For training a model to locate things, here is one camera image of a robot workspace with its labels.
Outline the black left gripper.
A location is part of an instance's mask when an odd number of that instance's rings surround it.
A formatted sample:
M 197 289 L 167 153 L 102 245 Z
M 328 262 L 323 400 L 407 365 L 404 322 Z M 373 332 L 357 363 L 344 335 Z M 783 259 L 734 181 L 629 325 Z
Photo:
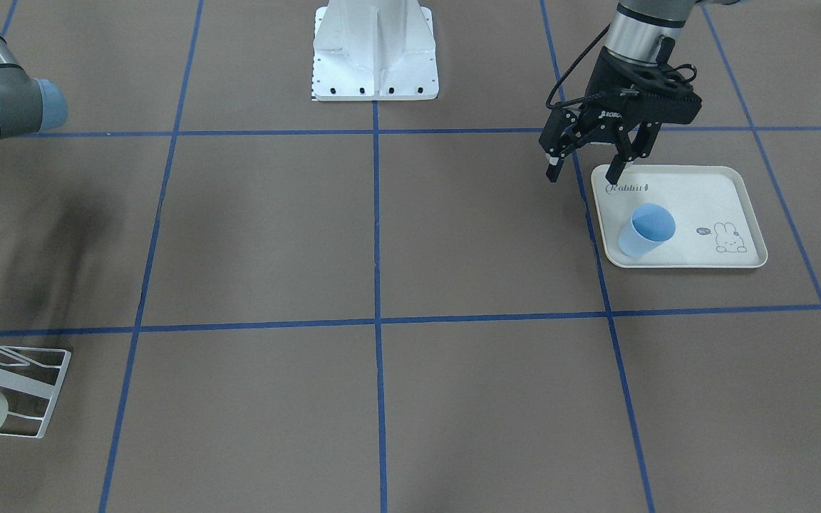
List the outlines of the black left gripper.
M 703 107 L 690 79 L 667 64 L 625 61 L 600 50 L 584 96 L 551 104 L 539 136 L 548 166 L 545 177 L 559 179 L 566 156 L 589 143 L 616 147 L 606 181 L 618 185 L 632 159 L 651 153 L 661 124 L 688 125 Z

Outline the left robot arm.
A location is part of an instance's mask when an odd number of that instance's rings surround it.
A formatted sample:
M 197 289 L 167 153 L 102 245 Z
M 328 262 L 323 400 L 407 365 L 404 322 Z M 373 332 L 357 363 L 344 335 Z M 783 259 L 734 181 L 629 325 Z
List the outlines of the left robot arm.
M 545 101 L 539 136 L 545 175 L 556 182 L 564 159 L 587 144 L 612 144 L 606 181 L 616 185 L 627 165 L 651 154 L 661 127 L 688 125 L 703 100 L 693 89 L 697 69 L 670 58 L 693 1 L 620 1 L 611 23 L 591 42 L 599 55 L 584 94 L 559 98 L 563 79 Z

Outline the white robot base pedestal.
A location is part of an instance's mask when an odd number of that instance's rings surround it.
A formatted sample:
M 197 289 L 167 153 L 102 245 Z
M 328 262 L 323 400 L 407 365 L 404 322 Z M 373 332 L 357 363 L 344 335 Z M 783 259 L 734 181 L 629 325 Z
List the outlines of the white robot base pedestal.
M 433 100 L 440 81 L 433 13 L 417 1 L 329 1 L 314 16 L 311 98 Z

